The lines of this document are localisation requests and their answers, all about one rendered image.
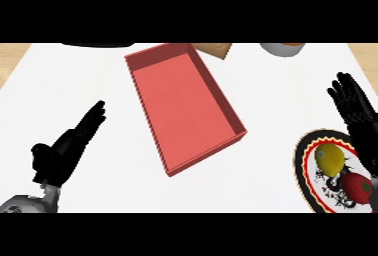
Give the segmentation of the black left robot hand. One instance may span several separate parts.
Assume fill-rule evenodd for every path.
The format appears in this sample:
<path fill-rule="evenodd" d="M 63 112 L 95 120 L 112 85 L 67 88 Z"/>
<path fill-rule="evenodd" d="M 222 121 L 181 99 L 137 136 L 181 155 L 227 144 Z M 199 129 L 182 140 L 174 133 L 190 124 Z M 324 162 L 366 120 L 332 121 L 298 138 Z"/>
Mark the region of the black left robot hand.
<path fill-rule="evenodd" d="M 36 143 L 30 148 L 32 181 L 57 188 L 67 181 L 84 149 L 97 132 L 104 117 L 104 102 L 98 101 L 86 111 L 78 125 L 64 131 L 51 146 Z"/>

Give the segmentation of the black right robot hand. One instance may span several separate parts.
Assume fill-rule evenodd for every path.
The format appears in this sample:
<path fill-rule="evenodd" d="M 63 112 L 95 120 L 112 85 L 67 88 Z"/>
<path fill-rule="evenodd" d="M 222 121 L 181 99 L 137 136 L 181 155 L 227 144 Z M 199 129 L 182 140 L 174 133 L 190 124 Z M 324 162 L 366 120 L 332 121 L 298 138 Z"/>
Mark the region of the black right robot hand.
<path fill-rule="evenodd" d="M 326 91 L 346 125 L 360 163 L 370 175 L 378 177 L 378 112 L 348 73 L 336 74 Z"/>

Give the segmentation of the red tomato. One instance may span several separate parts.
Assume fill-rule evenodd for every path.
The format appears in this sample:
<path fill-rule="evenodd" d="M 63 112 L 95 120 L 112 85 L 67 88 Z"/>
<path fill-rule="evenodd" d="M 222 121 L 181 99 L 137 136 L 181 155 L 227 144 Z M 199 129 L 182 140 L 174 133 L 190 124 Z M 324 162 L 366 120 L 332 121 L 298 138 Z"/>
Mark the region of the red tomato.
<path fill-rule="evenodd" d="M 371 194 L 370 180 L 358 173 L 349 172 L 342 176 L 340 185 L 346 198 L 357 204 L 367 204 Z"/>

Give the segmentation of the patterned round plate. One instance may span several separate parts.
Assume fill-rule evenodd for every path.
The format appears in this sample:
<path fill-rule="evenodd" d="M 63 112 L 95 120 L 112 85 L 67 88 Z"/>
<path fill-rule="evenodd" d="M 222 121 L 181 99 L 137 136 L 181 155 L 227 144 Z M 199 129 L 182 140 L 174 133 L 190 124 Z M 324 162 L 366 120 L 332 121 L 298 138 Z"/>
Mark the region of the patterned round plate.
<path fill-rule="evenodd" d="M 327 177 L 317 167 L 314 151 L 320 144 L 333 144 L 342 150 L 345 162 L 335 177 Z M 357 158 L 346 134 L 335 130 L 314 130 L 301 138 L 293 154 L 293 169 L 298 187 L 315 213 L 371 213 L 370 204 L 357 204 L 342 190 L 342 176 L 358 173 L 370 180 L 370 174 Z"/>

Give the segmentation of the red cardboard box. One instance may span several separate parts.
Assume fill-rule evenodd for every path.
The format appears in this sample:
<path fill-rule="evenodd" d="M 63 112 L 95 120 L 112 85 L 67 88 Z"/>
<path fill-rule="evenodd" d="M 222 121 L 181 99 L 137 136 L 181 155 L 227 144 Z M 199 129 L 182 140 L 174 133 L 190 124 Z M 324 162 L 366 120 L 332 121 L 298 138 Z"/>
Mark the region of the red cardboard box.
<path fill-rule="evenodd" d="M 234 144 L 244 126 L 188 43 L 125 56 L 165 174 L 172 176 Z"/>

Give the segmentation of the yellow lemon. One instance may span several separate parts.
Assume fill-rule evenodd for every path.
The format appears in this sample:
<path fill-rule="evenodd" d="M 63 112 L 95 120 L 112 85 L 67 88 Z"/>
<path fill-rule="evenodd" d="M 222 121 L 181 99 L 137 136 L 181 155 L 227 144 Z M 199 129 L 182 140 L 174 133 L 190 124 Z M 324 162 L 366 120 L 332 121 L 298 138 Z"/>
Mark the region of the yellow lemon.
<path fill-rule="evenodd" d="M 340 172 L 345 162 L 342 150 L 333 144 L 320 144 L 314 151 L 314 160 L 321 173 L 335 177 Z"/>

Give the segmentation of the grey round bowl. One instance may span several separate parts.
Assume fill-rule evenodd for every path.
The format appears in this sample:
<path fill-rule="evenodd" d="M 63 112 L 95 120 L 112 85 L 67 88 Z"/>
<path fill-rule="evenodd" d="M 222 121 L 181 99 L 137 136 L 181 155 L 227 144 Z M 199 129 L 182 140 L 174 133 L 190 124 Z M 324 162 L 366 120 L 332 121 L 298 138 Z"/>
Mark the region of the grey round bowl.
<path fill-rule="evenodd" d="M 277 57 L 293 57 L 299 53 L 304 43 L 261 43 L 259 46 L 271 55 Z"/>

